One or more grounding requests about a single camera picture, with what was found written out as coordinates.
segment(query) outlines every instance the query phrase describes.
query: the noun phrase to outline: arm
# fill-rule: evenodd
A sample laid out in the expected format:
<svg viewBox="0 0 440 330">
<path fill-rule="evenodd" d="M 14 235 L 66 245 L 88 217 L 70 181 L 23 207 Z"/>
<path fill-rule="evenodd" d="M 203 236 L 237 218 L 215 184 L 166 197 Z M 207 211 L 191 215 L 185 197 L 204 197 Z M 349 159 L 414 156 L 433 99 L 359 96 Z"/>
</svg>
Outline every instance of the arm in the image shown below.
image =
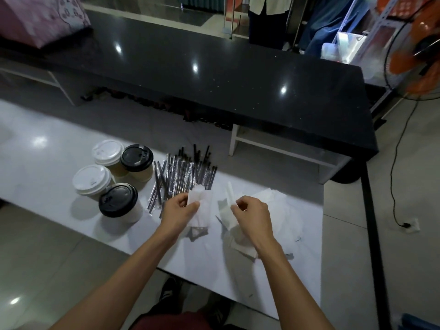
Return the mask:
<svg viewBox="0 0 440 330">
<path fill-rule="evenodd" d="M 188 194 L 165 203 L 156 232 L 102 286 L 68 311 L 51 330 L 118 330 L 122 327 L 159 261 L 199 207 L 186 207 Z"/>
<path fill-rule="evenodd" d="M 281 328 L 334 330 L 274 238 L 267 204 L 244 196 L 231 209 L 263 261 Z"/>
</svg>

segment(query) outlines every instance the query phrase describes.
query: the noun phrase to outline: pink bag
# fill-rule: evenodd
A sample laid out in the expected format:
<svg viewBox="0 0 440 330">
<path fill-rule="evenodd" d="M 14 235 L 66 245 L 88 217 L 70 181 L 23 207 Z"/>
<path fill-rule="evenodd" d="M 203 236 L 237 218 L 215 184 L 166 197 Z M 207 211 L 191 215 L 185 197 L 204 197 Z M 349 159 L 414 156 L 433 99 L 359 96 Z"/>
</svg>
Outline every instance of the pink bag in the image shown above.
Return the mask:
<svg viewBox="0 0 440 330">
<path fill-rule="evenodd" d="M 0 0 L 0 35 L 33 47 L 88 26 L 80 0 Z"/>
</svg>

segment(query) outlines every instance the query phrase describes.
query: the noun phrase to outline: black lid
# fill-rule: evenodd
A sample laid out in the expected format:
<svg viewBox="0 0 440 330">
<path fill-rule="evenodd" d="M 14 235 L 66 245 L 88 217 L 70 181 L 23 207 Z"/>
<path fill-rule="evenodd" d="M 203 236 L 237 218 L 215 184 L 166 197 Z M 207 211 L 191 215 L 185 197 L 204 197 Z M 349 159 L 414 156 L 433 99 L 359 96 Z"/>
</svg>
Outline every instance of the black lid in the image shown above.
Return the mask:
<svg viewBox="0 0 440 330">
<path fill-rule="evenodd" d="M 153 152 L 146 146 L 135 144 L 129 145 L 121 155 L 121 163 L 131 172 L 139 172 L 147 169 L 153 162 Z"/>
<path fill-rule="evenodd" d="M 127 183 L 117 183 L 106 188 L 99 198 L 99 210 L 105 216 L 118 218 L 135 207 L 138 194 L 135 187 Z"/>
</svg>

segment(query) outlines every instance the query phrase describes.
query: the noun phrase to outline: electrical outlet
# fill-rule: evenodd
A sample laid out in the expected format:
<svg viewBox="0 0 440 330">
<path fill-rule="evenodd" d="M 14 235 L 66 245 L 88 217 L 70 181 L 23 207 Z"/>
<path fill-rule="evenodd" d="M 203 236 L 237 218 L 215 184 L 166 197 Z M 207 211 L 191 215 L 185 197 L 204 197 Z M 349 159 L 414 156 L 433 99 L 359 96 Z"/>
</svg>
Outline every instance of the electrical outlet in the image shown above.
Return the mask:
<svg viewBox="0 0 440 330">
<path fill-rule="evenodd" d="M 411 225 L 411 227 L 405 229 L 405 232 L 407 234 L 417 233 L 418 231 L 420 231 L 420 224 L 418 223 L 418 218 L 413 218 L 409 220 L 408 223 Z"/>
</svg>

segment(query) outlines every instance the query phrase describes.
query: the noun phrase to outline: hand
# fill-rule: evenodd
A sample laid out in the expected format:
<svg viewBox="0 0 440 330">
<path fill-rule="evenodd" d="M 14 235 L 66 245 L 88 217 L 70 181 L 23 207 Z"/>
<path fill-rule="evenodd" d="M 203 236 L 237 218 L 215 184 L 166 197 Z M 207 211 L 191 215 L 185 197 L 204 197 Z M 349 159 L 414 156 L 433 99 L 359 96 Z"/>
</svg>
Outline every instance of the hand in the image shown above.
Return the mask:
<svg viewBox="0 0 440 330">
<path fill-rule="evenodd" d="M 157 232 L 165 234 L 172 243 L 176 243 L 179 234 L 187 226 L 194 214 L 197 212 L 200 203 L 198 201 L 188 206 L 188 193 L 181 193 L 168 199 L 164 204 L 162 212 L 162 221 Z"/>
<path fill-rule="evenodd" d="M 231 206 L 231 210 L 243 233 L 257 250 L 275 241 L 266 203 L 257 198 L 243 196 L 237 200 L 237 205 Z"/>
</svg>

